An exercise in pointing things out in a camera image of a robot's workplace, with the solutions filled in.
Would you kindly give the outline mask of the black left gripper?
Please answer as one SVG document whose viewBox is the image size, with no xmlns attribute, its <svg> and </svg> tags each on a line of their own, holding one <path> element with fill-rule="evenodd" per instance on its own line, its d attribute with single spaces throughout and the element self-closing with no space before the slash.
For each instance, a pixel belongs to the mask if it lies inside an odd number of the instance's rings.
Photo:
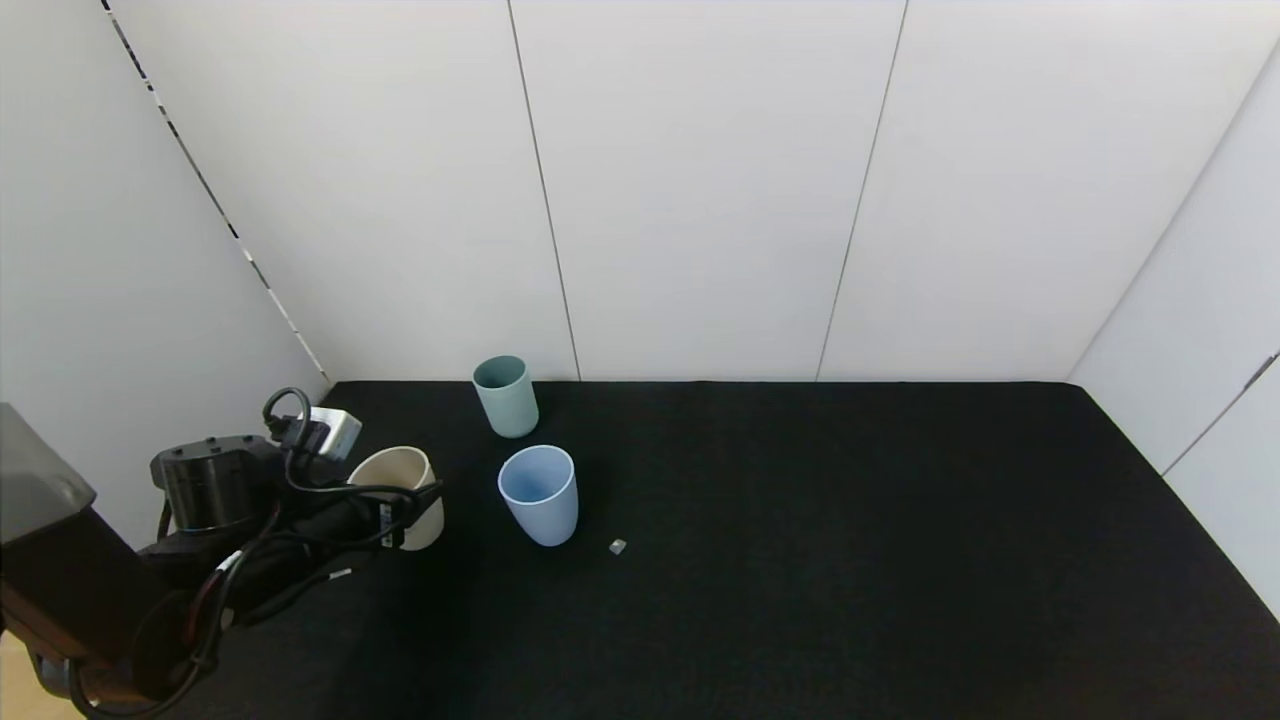
<svg viewBox="0 0 1280 720">
<path fill-rule="evenodd" d="M 419 507 L 435 503 L 442 489 L 439 480 L 431 480 L 415 488 L 413 493 L 324 493 L 326 502 L 355 510 L 357 532 L 369 529 L 362 536 L 328 539 L 326 544 L 334 550 L 398 548 L 406 529 L 419 518 Z"/>
</svg>

